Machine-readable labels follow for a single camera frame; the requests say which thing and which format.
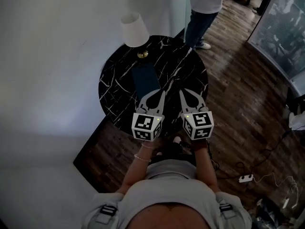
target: white wall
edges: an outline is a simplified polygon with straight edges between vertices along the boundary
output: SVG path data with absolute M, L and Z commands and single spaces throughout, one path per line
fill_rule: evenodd
M 151 34 L 184 27 L 185 0 L 0 0 L 0 166 L 75 158 L 104 118 L 99 76 L 128 10 Z
M 0 215 L 9 229 L 80 229 L 95 193 L 73 164 L 0 170 Z
M 185 0 L 0 0 L 0 218 L 10 229 L 79 228 L 95 191 L 71 163 L 104 118 L 98 81 L 128 10 L 151 34 L 184 27 Z

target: white sneaker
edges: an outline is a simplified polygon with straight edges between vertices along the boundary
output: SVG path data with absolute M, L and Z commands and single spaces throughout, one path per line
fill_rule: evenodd
M 197 49 L 205 49 L 205 50 L 209 50 L 211 49 L 211 45 L 207 44 L 206 42 L 203 43 L 203 45 L 201 47 L 196 47 Z
M 253 8 L 253 9 L 252 9 L 252 12 L 258 14 L 259 16 L 261 16 L 261 15 L 257 12 L 257 8 Z
M 173 139 L 173 143 L 180 143 L 181 142 L 181 138 L 176 136 L 174 139 Z

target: white cable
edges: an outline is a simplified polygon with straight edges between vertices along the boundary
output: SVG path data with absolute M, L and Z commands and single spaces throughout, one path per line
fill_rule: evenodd
M 253 180 L 254 180 L 255 183 L 259 183 L 259 182 L 261 182 L 261 180 L 262 180 L 264 177 L 268 177 L 268 176 L 270 176 L 270 175 L 273 175 L 273 178 L 274 178 L 274 181 L 275 181 L 275 185 L 276 185 L 277 187 L 279 187 L 280 185 L 282 185 L 282 183 L 285 182 L 288 178 L 291 178 L 291 179 L 292 179 L 292 185 L 293 185 L 293 186 L 291 187 L 291 191 L 292 191 L 292 194 L 291 194 L 291 195 L 293 195 L 293 193 L 294 193 L 294 191 L 295 191 L 295 189 L 296 189 L 296 203 L 292 206 L 292 208 L 296 207 L 296 206 L 297 206 L 297 203 L 299 202 L 299 188 L 297 187 L 297 183 L 295 182 L 295 180 L 294 180 L 294 178 L 293 178 L 292 176 L 287 176 L 287 177 L 285 178 L 285 180 L 283 180 L 279 185 L 278 185 L 277 182 L 276 182 L 274 172 L 271 172 L 271 173 L 268 174 L 268 175 L 262 176 L 262 178 L 259 179 L 259 181 L 256 181 L 256 179 L 255 179 L 254 176 L 253 176 Z
M 212 160 L 212 159 L 211 159 L 211 161 L 212 161 L 212 162 L 213 162 L 213 164 L 214 164 L 214 165 L 216 166 L 216 163 L 215 163 L 215 161 L 214 161 L 214 160 Z
M 288 177 L 286 177 L 285 180 L 283 180 L 283 181 L 278 185 L 278 184 L 276 183 L 275 173 L 274 173 L 274 172 L 272 172 L 272 173 L 270 173 L 270 174 L 268 174 L 268 175 L 262 176 L 262 178 L 260 178 L 259 181 L 256 181 L 255 177 L 253 176 L 253 180 L 254 180 L 256 183 L 259 183 L 259 182 L 261 182 L 261 180 L 262 180 L 264 177 L 268 177 L 269 175 L 273 175 L 274 181 L 275 181 L 275 185 L 276 185 L 277 187 L 279 187 L 279 186 L 280 186 L 283 182 L 285 182 L 288 178 L 291 178 L 292 181 L 293 181 L 293 184 L 296 184 L 294 178 L 293 178 L 292 176 L 288 176 Z

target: wrist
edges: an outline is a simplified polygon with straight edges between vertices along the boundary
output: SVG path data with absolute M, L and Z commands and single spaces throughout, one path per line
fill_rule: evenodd
M 142 142 L 141 147 L 145 147 L 145 148 L 154 150 L 156 148 L 156 145 L 154 142 L 145 141 L 145 142 Z
M 146 147 L 141 147 L 139 152 L 138 152 L 138 155 L 140 155 L 141 157 L 145 157 L 145 158 L 150 158 L 153 154 L 153 149 L 149 149 L 149 148 L 146 148 Z
M 208 148 L 208 144 L 206 142 L 206 139 L 204 140 L 197 140 L 197 141 L 192 141 L 192 149 L 196 152 L 200 149 L 206 149 Z

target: gold lamp base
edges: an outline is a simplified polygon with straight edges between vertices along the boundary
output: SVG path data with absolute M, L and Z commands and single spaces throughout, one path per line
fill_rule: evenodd
M 138 57 L 140 59 L 146 58 L 147 56 L 148 56 L 148 52 L 146 50 L 142 52 L 138 52 Z

